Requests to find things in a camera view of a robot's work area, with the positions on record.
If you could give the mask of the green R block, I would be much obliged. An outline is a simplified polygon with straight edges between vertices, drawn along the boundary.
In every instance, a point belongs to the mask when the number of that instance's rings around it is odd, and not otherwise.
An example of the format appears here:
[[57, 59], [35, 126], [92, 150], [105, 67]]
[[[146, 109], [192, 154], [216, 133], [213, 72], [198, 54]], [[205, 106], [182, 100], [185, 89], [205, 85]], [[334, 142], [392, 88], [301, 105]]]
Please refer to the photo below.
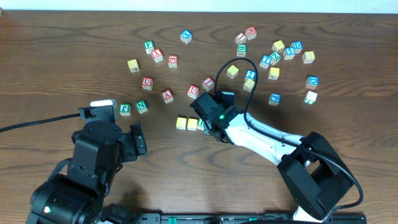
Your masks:
[[201, 118], [198, 120], [197, 129], [202, 130], [202, 131], [205, 129], [205, 123]]

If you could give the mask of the yellow O block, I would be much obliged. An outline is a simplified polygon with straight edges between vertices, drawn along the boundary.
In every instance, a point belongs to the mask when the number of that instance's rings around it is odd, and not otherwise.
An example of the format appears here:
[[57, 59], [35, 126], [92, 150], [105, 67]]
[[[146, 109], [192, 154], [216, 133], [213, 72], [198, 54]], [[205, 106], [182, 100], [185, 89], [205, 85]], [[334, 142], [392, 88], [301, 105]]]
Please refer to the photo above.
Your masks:
[[198, 120], [197, 119], [193, 119], [193, 118], [189, 118], [188, 119], [187, 129], [189, 131], [196, 131], [197, 130], [197, 126], [198, 126]]

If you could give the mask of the yellow C block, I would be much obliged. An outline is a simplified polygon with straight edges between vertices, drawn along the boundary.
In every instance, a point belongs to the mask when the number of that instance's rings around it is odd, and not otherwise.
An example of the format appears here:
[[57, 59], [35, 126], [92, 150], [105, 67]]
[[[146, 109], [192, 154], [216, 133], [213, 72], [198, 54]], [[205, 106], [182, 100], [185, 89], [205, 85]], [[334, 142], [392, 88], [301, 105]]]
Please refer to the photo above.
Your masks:
[[178, 117], [176, 121], [176, 128], [185, 130], [187, 126], [187, 118]]

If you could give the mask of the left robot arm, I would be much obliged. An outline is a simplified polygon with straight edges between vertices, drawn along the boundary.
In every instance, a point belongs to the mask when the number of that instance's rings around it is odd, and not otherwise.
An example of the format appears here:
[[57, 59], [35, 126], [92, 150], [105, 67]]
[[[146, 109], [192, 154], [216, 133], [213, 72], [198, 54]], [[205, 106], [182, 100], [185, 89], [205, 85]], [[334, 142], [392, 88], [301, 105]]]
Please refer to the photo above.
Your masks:
[[114, 108], [80, 108], [83, 129], [72, 134], [73, 156], [60, 161], [32, 194], [28, 223], [96, 223], [114, 176], [147, 153], [140, 122], [123, 132]]

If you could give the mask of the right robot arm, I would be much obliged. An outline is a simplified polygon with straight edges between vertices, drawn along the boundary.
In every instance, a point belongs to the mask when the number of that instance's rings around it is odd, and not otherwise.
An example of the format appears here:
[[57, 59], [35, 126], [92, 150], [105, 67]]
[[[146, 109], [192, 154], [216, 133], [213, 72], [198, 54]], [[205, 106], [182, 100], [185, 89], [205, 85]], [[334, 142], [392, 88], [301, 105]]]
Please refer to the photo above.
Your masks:
[[355, 184], [330, 143], [316, 132], [289, 134], [234, 105], [234, 93], [204, 93], [191, 103], [217, 141], [248, 148], [271, 161], [298, 204], [297, 221], [324, 222]]

